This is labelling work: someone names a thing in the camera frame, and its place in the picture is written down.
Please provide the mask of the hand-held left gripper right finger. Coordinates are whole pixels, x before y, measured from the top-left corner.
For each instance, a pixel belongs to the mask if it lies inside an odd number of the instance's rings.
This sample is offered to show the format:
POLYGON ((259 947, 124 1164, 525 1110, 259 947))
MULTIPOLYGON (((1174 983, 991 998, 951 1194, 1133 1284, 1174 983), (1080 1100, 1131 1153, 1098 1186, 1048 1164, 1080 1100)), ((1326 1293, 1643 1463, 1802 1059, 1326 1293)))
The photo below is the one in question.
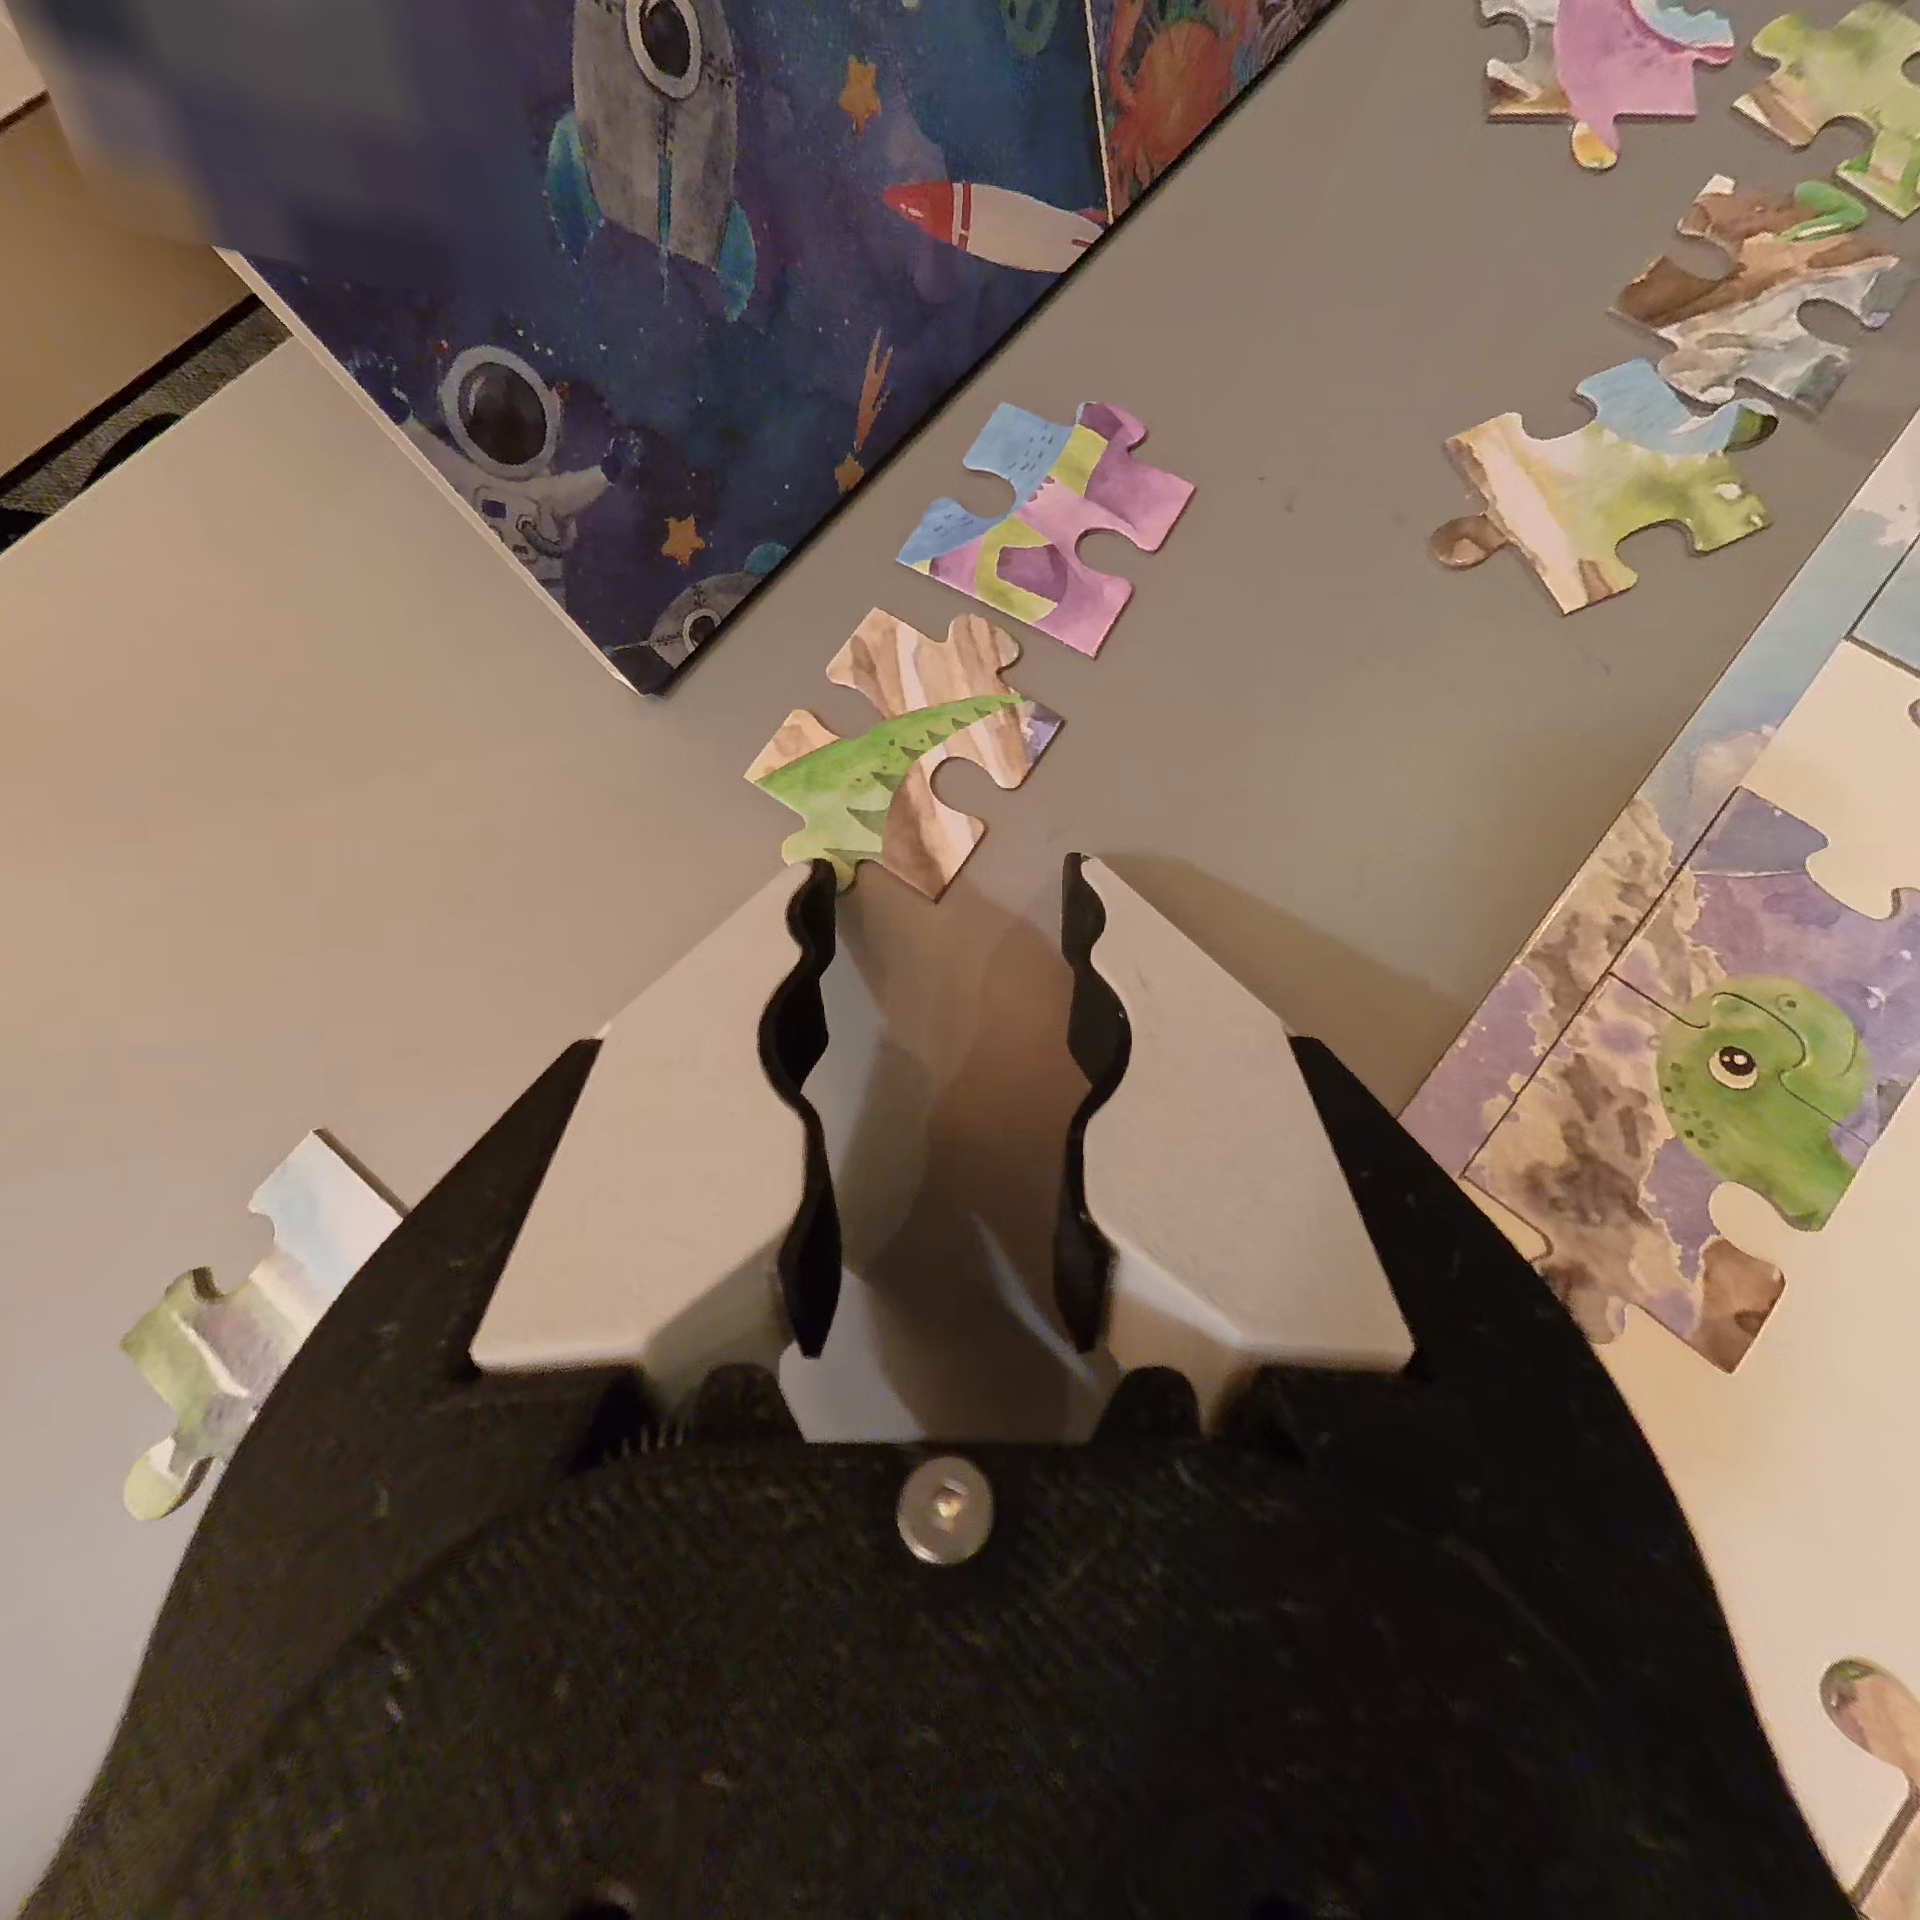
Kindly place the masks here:
POLYGON ((1243 1387, 1387 1374, 1412 1339, 1284 1022, 1112 866, 1062 865, 1068 1123, 1054 1297, 1080 1353, 1243 1387))

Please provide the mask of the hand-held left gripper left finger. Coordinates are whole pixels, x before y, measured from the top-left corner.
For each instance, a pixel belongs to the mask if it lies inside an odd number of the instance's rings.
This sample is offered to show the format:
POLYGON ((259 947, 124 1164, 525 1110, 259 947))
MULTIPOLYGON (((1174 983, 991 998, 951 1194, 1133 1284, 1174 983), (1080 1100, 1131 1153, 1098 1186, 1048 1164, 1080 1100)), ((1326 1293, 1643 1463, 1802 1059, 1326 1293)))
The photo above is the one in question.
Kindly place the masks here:
POLYGON ((822 1353, 843 1237, 820 1116, 837 876, 784 868, 602 1033, 471 1339, 490 1375, 822 1353))

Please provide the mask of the pale sky green puzzle piece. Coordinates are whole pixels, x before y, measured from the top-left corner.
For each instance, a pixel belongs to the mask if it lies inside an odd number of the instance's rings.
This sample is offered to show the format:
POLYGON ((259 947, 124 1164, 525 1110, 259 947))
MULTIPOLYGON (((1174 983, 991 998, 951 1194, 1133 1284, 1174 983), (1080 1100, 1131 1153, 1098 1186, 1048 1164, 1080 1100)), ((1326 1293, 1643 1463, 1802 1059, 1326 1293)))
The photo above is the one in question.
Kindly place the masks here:
POLYGON ((307 1134, 248 1198, 270 1253, 222 1287, 208 1266, 174 1277, 122 1351, 171 1413, 171 1429, 127 1469, 134 1519, 171 1515, 227 1466, 274 1386, 402 1209, 326 1131, 307 1134))

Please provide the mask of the green tail brown puzzle piece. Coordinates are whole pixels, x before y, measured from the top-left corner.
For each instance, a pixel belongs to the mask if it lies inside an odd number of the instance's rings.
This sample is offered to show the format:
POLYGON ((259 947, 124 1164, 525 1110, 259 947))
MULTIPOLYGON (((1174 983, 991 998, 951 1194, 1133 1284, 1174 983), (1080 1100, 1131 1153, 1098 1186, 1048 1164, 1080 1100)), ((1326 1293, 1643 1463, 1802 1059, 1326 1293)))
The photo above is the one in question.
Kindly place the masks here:
POLYGON ((1002 789, 1037 765, 1062 717, 1006 681, 1018 641, 982 615, 959 615, 930 637, 874 611, 828 663, 828 681, 856 690, 871 726, 838 735, 798 708, 748 767, 748 781, 790 810, 799 825, 781 862, 828 862, 848 890, 864 862, 926 900, 940 900, 968 862, 984 825, 941 802, 932 777, 966 761, 1002 789))

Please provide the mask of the dinosaur puzzle board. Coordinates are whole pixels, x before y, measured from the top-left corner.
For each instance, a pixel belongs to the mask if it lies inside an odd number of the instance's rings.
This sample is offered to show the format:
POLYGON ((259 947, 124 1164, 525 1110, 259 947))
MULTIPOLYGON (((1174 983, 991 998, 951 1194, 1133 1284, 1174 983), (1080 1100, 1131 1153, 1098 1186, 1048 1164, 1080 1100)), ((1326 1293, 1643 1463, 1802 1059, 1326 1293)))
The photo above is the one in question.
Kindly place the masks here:
MULTIPOLYGON (((1530 1262, 1546 1239, 1467 1166, 1738 789, 1827 841, 1808 870, 1845 905, 1883 918, 1915 891, 1915 444, 1909 420, 1403 1114, 1530 1262)), ((1915 1916, 1915 1106, 1818 1233, 1718 1185, 1718 1234, 1784 1277, 1732 1374, 1634 1308, 1597 1343, 1866 1916, 1915 1916)))

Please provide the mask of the grey brown green puzzle piece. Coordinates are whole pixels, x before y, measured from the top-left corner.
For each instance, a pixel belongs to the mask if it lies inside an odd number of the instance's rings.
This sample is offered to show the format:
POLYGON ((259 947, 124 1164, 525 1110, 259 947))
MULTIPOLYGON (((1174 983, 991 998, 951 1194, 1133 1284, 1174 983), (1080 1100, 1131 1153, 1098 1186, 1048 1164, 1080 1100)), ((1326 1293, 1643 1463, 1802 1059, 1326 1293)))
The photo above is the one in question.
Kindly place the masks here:
POLYGON ((1720 1237, 1720 1177, 1659 1093, 1674 1017, 1606 978, 1467 1166, 1467 1185, 1543 1237, 1547 1289, 1594 1343, 1642 1310, 1732 1374, 1784 1293, 1781 1266, 1720 1237))

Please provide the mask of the purple blue yellow puzzle piece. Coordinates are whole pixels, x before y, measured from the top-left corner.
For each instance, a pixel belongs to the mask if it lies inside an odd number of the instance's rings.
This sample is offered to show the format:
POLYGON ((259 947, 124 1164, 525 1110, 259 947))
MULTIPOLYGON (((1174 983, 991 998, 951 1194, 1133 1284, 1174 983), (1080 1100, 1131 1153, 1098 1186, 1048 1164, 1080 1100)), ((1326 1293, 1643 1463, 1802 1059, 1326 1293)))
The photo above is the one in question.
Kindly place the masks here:
POLYGON ((1154 553, 1192 500, 1192 482, 1135 458, 1142 439, 1146 422, 1106 403, 1078 404, 1070 422, 1002 403, 965 467, 1013 487, 1013 508, 982 517, 934 499, 896 559, 1094 658, 1133 588, 1076 547, 1106 533, 1154 553))

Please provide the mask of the scattered loose puzzle pieces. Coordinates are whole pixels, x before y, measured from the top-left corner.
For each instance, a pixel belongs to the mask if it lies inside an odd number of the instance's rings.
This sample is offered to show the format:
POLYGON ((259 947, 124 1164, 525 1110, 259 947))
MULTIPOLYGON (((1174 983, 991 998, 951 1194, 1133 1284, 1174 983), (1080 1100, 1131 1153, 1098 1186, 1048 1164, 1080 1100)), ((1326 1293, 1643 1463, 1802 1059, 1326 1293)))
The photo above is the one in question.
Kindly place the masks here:
POLYGON ((1735 110, 1797 151, 1834 123, 1858 127, 1866 148, 1782 188, 1702 182, 1676 234, 1718 267, 1661 253, 1611 300, 1611 315, 1659 354, 1583 378, 1574 395, 1591 418, 1562 437, 1538 439, 1516 413, 1454 435, 1447 454, 1478 509, 1431 535, 1437 562, 1469 570, 1520 553, 1578 612, 1637 581, 1618 547, 1653 526, 1682 527, 1696 553, 1768 526, 1738 452, 1779 427, 1779 404, 1818 415, 1851 365, 1803 308, 1828 305, 1879 329, 1915 289, 1915 262, 1870 231, 1872 207, 1915 214, 1915 51, 1915 14, 1901 4, 1853 4, 1831 22, 1784 14, 1755 33, 1766 76, 1735 110))

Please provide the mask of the illustrated puzzle box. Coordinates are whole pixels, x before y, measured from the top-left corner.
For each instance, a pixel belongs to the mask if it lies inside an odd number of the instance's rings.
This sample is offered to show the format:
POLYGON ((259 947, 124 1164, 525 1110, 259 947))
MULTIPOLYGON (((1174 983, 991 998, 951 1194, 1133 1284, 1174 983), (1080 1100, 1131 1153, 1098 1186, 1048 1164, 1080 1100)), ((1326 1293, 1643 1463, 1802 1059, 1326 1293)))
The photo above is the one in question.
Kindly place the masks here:
POLYGON ((662 693, 1330 4, 460 4, 511 298, 246 269, 662 693))

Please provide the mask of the white neighbouring desk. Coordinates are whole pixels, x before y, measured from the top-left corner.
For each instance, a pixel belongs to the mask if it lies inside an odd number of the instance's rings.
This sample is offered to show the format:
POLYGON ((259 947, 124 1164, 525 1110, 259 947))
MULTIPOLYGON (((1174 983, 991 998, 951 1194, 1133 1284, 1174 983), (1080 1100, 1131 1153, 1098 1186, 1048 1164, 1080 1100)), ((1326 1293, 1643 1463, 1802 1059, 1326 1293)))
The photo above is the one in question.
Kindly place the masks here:
POLYGON ((248 300, 208 246, 96 210, 47 102, 3 133, 3 469, 11 470, 248 300))

